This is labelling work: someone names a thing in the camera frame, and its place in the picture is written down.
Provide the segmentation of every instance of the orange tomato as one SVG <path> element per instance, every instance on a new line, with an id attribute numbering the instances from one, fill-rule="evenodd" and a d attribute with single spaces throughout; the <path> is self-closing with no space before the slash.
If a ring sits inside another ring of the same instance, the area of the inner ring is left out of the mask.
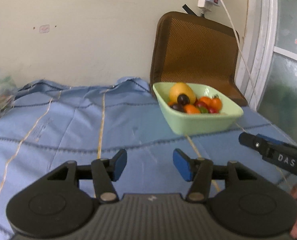
<path id="1" fill-rule="evenodd" d="M 207 106 L 210 106 L 210 103 L 211 103 L 212 99 L 209 98 L 209 97 L 201 97 L 201 98 L 199 99 L 199 101 L 200 101 L 200 102 L 204 102 Z"/>
<path id="2" fill-rule="evenodd" d="M 175 102 L 172 102 L 172 101 L 170 101 L 170 102 L 167 103 L 168 106 L 171 106 L 173 104 L 176 104 L 176 103 Z"/>
<path id="3" fill-rule="evenodd" d="M 187 113 L 187 114 L 200 114 L 201 111 L 198 110 L 195 106 L 193 105 L 186 105 L 186 106 L 183 106 L 184 107 L 184 111 Z"/>
<path id="4" fill-rule="evenodd" d="M 223 104 L 221 99 L 219 99 L 218 95 L 213 96 L 209 106 L 216 109 L 217 111 L 220 111 L 222 109 Z"/>

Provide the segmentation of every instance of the black tape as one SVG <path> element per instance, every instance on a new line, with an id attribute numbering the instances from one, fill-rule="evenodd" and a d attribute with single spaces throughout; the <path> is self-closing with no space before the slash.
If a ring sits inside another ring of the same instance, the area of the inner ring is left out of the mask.
<path id="1" fill-rule="evenodd" d="M 184 4 L 184 5 L 182 6 L 182 8 L 183 8 L 188 14 L 197 16 L 197 15 L 195 14 L 195 12 L 193 12 L 193 11 L 186 5 L 186 4 Z"/>

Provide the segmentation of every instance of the white door frame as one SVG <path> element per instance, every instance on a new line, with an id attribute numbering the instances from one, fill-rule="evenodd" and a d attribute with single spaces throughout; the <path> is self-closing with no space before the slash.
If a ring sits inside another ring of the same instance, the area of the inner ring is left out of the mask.
<path id="1" fill-rule="evenodd" d="M 242 53 L 254 81 L 256 97 L 242 59 L 238 63 L 235 83 L 244 94 L 250 108 L 255 111 L 263 98 L 273 54 L 278 53 L 297 61 L 297 54 L 274 46 L 277 16 L 278 0 L 249 0 L 247 31 Z"/>

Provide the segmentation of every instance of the glass panel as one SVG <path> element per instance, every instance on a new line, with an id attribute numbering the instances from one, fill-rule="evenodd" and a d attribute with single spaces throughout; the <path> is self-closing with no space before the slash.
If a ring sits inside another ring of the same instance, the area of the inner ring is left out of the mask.
<path id="1" fill-rule="evenodd" d="M 258 112 L 297 142 L 297 61 L 274 54 Z"/>
<path id="2" fill-rule="evenodd" d="M 297 54 L 297 0 L 278 0 L 276 46 Z"/>

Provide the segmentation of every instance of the ribbed gray surface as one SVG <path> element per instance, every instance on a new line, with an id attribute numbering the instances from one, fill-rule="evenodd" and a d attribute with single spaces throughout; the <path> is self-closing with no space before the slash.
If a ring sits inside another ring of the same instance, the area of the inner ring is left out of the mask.
<path id="1" fill-rule="evenodd" d="M 119 203 L 100 206 L 92 220 L 80 230 L 52 240 L 126 239 L 257 240 L 222 228 L 203 205 L 189 204 L 179 194 L 125 195 Z M 268 239 L 291 240 L 287 234 Z M 32 238 L 15 236 L 14 240 Z"/>

